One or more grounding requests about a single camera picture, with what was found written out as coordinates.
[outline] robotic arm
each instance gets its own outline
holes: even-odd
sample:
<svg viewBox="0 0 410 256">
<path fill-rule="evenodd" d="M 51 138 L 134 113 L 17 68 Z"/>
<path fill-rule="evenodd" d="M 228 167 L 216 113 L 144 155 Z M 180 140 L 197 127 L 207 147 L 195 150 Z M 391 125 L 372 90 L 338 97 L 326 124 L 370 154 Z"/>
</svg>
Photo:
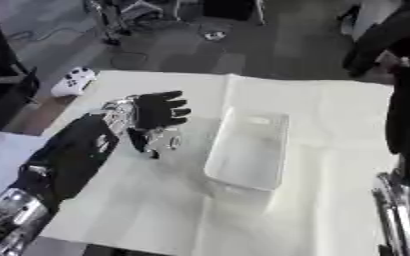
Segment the robotic arm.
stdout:
<svg viewBox="0 0 410 256">
<path fill-rule="evenodd" d="M 35 152 L 18 178 L 0 195 L 0 256 L 19 256 L 57 214 L 76 197 L 127 133 L 141 153 L 157 159 L 176 149 L 191 110 L 182 109 L 182 92 L 130 96 L 74 120 Z"/>
</svg>

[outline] white box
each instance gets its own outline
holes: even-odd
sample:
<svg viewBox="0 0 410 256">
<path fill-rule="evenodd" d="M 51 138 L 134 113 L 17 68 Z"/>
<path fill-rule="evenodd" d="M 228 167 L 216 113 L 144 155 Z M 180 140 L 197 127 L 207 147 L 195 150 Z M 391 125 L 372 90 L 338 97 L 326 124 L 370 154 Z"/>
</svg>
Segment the white box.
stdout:
<svg viewBox="0 0 410 256">
<path fill-rule="evenodd" d="M 205 164 L 213 198 L 265 209 L 281 181 L 287 115 L 229 108 Z"/>
</svg>

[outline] white paper sheet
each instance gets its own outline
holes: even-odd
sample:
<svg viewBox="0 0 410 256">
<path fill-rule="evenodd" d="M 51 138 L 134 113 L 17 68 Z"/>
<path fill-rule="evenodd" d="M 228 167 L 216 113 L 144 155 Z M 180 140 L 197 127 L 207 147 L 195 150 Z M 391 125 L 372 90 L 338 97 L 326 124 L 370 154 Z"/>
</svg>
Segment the white paper sheet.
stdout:
<svg viewBox="0 0 410 256">
<path fill-rule="evenodd" d="M 45 137 L 0 132 L 0 193 L 17 178 L 20 165 L 46 141 Z"/>
</svg>

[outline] wire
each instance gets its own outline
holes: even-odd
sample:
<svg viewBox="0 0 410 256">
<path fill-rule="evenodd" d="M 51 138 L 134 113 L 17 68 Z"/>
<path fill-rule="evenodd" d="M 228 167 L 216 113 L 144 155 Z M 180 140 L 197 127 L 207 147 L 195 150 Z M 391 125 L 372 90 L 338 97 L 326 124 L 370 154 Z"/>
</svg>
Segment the wire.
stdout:
<svg viewBox="0 0 410 256">
<path fill-rule="evenodd" d="M 34 37 L 34 31 L 32 30 L 24 30 L 24 31 L 19 31 L 12 33 L 8 36 L 6 36 L 6 39 L 8 41 L 21 41 L 21 40 L 32 40 Z"/>
<path fill-rule="evenodd" d="M 119 51 L 118 51 L 118 52 L 115 52 L 115 54 L 114 54 L 112 57 L 110 57 L 110 60 L 109 60 L 110 66 L 111 66 L 113 69 L 117 69 L 117 70 L 129 70 L 129 69 L 130 69 L 129 67 L 125 67 L 125 68 L 119 67 L 119 65 L 116 64 L 116 58 L 117 58 L 117 57 L 120 57 L 120 56 L 123 56 L 123 55 L 131 55 L 131 54 L 132 54 L 132 55 L 140 55 L 140 56 L 143 56 L 143 60 L 141 61 L 141 63 L 139 64 L 139 66 L 143 65 L 144 63 L 146 63 L 147 60 L 149 59 L 149 55 L 147 55 L 146 53 L 126 51 L 126 50 L 124 50 L 122 47 L 117 47 L 117 49 L 118 49 Z"/>
<path fill-rule="evenodd" d="M 46 35 L 43 35 L 39 38 L 34 38 L 35 37 L 35 32 L 32 30 L 24 30 L 20 32 L 13 33 L 11 35 L 6 36 L 8 41 L 22 41 L 22 40 L 27 40 L 29 43 L 36 43 L 36 42 L 41 42 L 45 41 L 48 38 L 54 36 L 55 34 L 62 32 L 62 31 L 69 31 L 72 33 L 77 33 L 80 35 L 84 35 L 88 33 L 90 30 L 87 31 L 78 31 L 74 28 L 68 28 L 68 27 L 62 27 L 62 28 L 56 28 L 47 33 Z"/>
<path fill-rule="evenodd" d="M 41 36 L 41 37 L 39 37 L 39 38 L 37 38 L 37 39 L 33 39 L 31 42 L 41 42 L 41 41 L 45 41 L 45 40 L 47 40 L 48 38 L 50 38 L 50 37 L 52 37 L 53 35 L 55 35 L 56 33 L 62 32 L 62 31 L 69 31 L 69 32 L 72 32 L 72 33 L 84 35 L 84 34 L 86 34 L 87 32 L 89 32 L 90 30 L 87 30 L 87 31 L 79 31 L 79 30 L 76 30 L 76 29 L 74 29 L 74 28 L 57 28 L 57 29 L 54 29 L 53 31 L 49 32 L 48 34 L 46 34 L 46 35 L 44 35 L 44 36 Z"/>
</svg>

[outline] desk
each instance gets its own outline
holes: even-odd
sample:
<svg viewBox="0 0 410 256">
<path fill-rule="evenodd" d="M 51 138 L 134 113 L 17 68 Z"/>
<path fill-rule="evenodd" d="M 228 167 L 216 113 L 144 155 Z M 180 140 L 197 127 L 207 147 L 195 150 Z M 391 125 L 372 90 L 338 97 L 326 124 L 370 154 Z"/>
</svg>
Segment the desk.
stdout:
<svg viewBox="0 0 410 256">
<path fill-rule="evenodd" d="M 179 89 L 193 114 L 182 127 L 188 140 L 172 154 L 187 161 L 144 160 L 121 140 L 43 236 L 180 256 L 376 255 L 382 234 L 370 189 L 395 162 L 383 135 L 390 87 L 106 71 L 44 134 L 107 100 Z M 291 117 L 282 184 L 257 218 L 227 211 L 201 187 L 204 141 L 229 106 Z"/>
</svg>

